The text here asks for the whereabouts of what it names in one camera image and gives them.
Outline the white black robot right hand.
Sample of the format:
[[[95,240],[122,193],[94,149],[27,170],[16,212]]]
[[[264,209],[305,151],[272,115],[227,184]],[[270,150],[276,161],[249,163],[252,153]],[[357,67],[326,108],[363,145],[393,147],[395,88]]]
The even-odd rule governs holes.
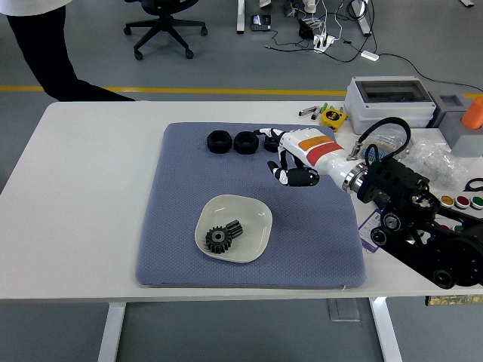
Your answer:
[[[280,165],[267,164],[274,177],[284,186],[314,186],[321,175],[328,175],[345,192],[363,167],[358,161],[349,161],[343,147],[317,128],[283,131],[262,128],[264,134],[278,143]]]

